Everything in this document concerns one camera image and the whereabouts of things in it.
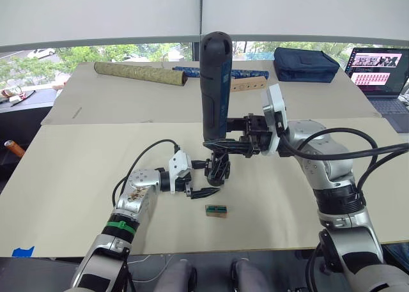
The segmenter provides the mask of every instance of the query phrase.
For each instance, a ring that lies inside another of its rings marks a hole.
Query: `green zip tie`
[[[136,230],[134,228],[128,226],[127,223],[124,220],[122,220],[120,222],[108,222],[107,226],[112,226],[112,227],[117,227],[119,229],[124,229],[124,230],[132,233],[133,235],[135,235],[135,233],[136,233]]]

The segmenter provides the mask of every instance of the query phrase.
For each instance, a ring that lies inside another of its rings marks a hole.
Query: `navy blue bag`
[[[331,82],[339,64],[322,51],[278,47],[274,68],[280,81]]]

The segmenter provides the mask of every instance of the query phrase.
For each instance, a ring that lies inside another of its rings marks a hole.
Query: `patterned paper roll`
[[[135,66],[118,63],[95,62],[94,69],[97,73],[139,80],[161,82],[182,86],[187,77],[178,70],[166,70],[150,66]]]

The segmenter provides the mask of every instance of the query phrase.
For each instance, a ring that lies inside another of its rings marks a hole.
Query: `laptop keyboard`
[[[380,114],[409,114],[408,109],[396,99],[369,99],[371,104]]]

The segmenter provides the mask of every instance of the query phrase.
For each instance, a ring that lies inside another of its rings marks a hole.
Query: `blue tape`
[[[31,257],[34,252],[34,246],[30,249],[21,249],[20,247],[13,250],[12,257]]]

